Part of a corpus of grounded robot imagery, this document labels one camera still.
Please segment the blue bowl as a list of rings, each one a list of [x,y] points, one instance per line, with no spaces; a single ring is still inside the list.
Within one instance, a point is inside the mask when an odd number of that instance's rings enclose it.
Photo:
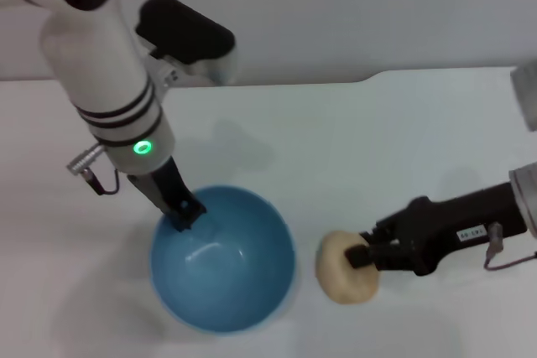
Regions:
[[[164,216],[155,228],[149,277],[163,307],[202,332],[255,328],[288,302],[295,285],[294,239],[281,214],[260,195],[234,186],[198,189],[207,208],[177,231]]]

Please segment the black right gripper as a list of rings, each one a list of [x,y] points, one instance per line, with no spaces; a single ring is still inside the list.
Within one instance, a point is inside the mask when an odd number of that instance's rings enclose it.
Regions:
[[[352,268],[374,264],[381,271],[426,276],[448,254],[488,242],[494,223],[506,237],[527,231],[509,183],[444,201],[415,198],[363,234],[368,246],[351,246],[344,255]]]

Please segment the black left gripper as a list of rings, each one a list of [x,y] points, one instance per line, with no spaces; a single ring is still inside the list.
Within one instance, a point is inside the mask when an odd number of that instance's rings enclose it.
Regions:
[[[186,187],[172,157],[149,174],[130,174],[127,178],[179,232],[190,230],[206,213],[206,207]]]

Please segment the beige egg yolk pastry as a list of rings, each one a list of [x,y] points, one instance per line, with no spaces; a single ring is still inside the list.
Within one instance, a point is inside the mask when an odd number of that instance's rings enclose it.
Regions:
[[[357,233],[331,231],[321,241],[315,258],[315,275],[323,292],[338,304],[362,304],[378,291],[380,272],[373,265],[353,268],[345,256],[352,246],[368,246]]]

